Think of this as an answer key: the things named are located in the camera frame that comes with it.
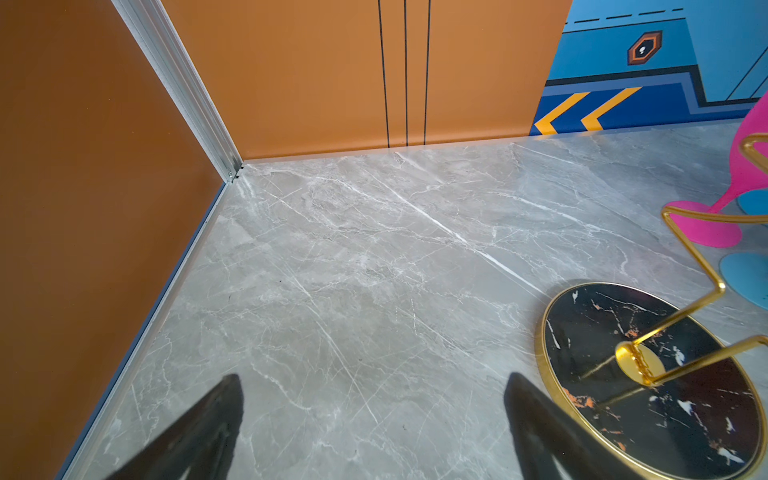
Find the pink wine glass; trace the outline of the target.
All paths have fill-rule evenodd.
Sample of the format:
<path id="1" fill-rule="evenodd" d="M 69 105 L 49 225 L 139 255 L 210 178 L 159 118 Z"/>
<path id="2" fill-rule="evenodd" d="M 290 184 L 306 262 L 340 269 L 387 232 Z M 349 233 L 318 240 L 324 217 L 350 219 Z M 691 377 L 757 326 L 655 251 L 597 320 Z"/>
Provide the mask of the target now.
<path id="1" fill-rule="evenodd" d="M 748 135 L 767 132 L 767 98 L 761 98 L 740 124 L 729 153 L 730 185 L 727 191 L 712 205 L 693 201 L 670 202 L 669 206 L 699 213 L 720 213 L 740 195 L 767 188 L 767 174 L 752 164 L 739 150 L 741 141 Z M 671 214 L 671 219 L 695 244 L 712 248 L 730 248 L 742 239 L 737 224 L 698 220 Z"/>

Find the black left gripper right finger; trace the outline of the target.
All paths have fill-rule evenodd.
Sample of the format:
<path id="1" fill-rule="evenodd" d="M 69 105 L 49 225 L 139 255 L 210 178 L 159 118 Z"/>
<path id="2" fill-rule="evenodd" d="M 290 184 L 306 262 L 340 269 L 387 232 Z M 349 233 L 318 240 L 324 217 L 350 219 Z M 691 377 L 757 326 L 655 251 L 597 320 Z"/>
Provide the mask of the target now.
<path id="1" fill-rule="evenodd" d="M 639 479 L 524 375 L 510 374 L 504 407 L 525 479 Z"/>

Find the gold wine glass rack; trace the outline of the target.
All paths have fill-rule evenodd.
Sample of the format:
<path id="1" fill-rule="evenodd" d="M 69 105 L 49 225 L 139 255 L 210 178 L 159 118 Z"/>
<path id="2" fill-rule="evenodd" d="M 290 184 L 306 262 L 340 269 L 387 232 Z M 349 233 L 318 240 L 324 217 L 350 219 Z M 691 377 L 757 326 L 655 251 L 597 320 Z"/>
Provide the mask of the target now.
<path id="1" fill-rule="evenodd" d="M 678 308 L 642 290 L 583 283 L 557 294 L 536 335 L 540 375 L 580 433 L 643 479 L 744 479 L 767 452 L 767 417 L 739 354 L 755 335 L 724 345 L 694 315 L 720 299 L 723 277 L 679 220 L 724 216 L 667 206 L 664 223 L 712 287 Z"/>

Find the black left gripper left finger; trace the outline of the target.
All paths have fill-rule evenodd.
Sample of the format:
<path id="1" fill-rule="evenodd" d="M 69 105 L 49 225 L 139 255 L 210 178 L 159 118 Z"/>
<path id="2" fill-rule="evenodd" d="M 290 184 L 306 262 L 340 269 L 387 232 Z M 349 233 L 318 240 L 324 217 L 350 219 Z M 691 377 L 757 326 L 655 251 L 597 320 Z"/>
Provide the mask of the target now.
<path id="1" fill-rule="evenodd" d="M 225 479 L 244 414 L 240 377 L 229 374 L 111 479 Z"/>

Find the blue wine glass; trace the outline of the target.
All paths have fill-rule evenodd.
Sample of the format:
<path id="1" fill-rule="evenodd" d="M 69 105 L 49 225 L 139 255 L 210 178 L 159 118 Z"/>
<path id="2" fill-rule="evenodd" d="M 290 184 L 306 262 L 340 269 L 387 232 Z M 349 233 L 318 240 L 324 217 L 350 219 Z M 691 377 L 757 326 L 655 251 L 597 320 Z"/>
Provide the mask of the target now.
<path id="1" fill-rule="evenodd" d="M 733 253 L 720 260 L 720 271 L 726 283 L 749 302 L 767 309 L 767 256 L 756 253 Z"/>
<path id="2" fill-rule="evenodd" d="M 754 190 L 740 195 L 737 199 L 739 208 L 750 216 L 768 214 L 768 190 Z"/>

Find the blue wine glass front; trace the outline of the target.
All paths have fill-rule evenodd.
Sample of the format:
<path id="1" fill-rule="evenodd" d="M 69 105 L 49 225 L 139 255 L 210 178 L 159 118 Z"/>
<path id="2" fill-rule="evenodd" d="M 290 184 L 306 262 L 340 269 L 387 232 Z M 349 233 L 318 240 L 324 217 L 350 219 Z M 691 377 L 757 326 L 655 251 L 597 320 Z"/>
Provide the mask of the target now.
<path id="1" fill-rule="evenodd" d="M 720 271 L 726 283 L 749 302 L 767 309 L 767 256 L 756 253 L 733 253 L 720 260 Z"/>

